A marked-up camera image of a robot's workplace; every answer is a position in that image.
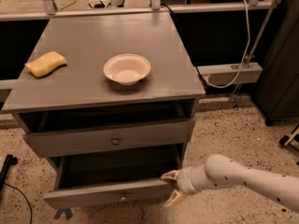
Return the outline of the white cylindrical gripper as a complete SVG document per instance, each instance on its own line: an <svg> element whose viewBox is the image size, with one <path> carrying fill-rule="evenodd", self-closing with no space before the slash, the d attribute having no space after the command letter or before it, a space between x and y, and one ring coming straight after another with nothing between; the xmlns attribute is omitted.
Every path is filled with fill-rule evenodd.
<svg viewBox="0 0 299 224"><path fill-rule="evenodd" d="M193 195L203 190L203 175L205 168L203 166L185 167L179 170L172 170L161 175L162 180L178 181L178 188L174 189L169 199L165 202L165 207L175 206L184 202L187 195Z"/></svg>

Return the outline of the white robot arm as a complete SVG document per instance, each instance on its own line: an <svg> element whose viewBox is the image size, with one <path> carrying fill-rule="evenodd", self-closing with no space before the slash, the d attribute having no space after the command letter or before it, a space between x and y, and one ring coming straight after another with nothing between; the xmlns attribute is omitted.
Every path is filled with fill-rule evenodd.
<svg viewBox="0 0 299 224"><path fill-rule="evenodd" d="M229 157L216 154L206 162L173 170L161 176L174 180L177 188L166 201L167 207L183 202L188 196L206 189L243 186L292 211L299 212L299 178L244 166Z"/></svg>

